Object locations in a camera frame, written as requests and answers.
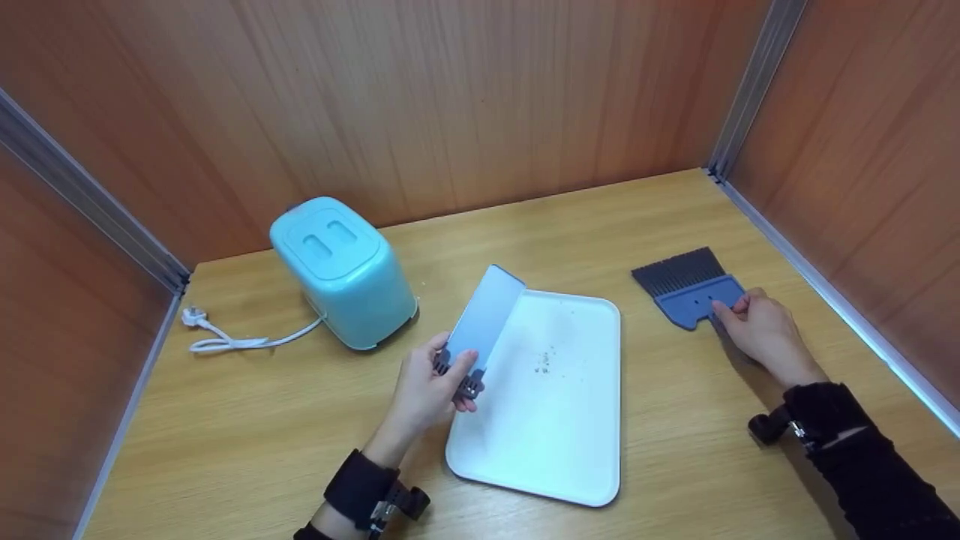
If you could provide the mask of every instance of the human hand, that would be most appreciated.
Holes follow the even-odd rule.
[[[461,412],[474,412],[477,409],[471,399],[453,398],[460,381],[467,376],[477,359],[476,351],[459,353],[443,376],[433,370],[433,361],[449,336],[450,332],[444,331],[431,337],[411,351],[400,366],[394,400],[387,417],[414,433],[419,434],[429,428],[444,411],[450,409],[451,400]]]
[[[713,312],[736,346],[760,362],[784,388],[829,382],[800,338],[790,310],[761,288],[747,291],[733,309],[713,301]]]

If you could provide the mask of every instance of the wooden wall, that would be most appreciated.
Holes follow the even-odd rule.
[[[0,536],[70,538],[171,295],[0,146]]]
[[[702,165],[768,4],[7,2],[0,86],[192,265]]]
[[[807,4],[732,183],[960,405],[960,2]]]

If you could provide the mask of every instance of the brush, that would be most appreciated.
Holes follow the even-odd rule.
[[[743,287],[707,247],[641,266],[631,274],[667,319],[689,331],[706,318],[714,326],[720,324],[712,317],[714,300],[733,307],[743,295]]]

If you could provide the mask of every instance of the cord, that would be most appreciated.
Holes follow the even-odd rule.
[[[281,339],[275,339],[271,341],[269,337],[253,337],[249,339],[233,339],[228,336],[224,331],[213,326],[213,324],[206,320],[206,312],[202,309],[194,306],[185,307],[183,309],[183,314],[180,316],[180,320],[183,321],[183,324],[190,328],[202,328],[208,331],[212,331],[220,337],[211,337],[209,339],[201,339],[193,345],[190,346],[191,353],[215,353],[219,351],[232,351],[235,349],[270,349],[272,347],[279,347],[285,343],[290,343],[294,339],[303,336],[304,334],[312,331],[317,328],[320,323],[324,321],[323,317],[318,318],[316,321],[310,323],[305,328],[299,331],[295,331],[290,335],[283,337]]]

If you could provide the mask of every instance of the black bristles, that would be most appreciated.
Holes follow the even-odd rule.
[[[724,276],[720,261],[710,248],[684,253],[660,262],[641,266],[632,272],[634,279],[653,297]]]

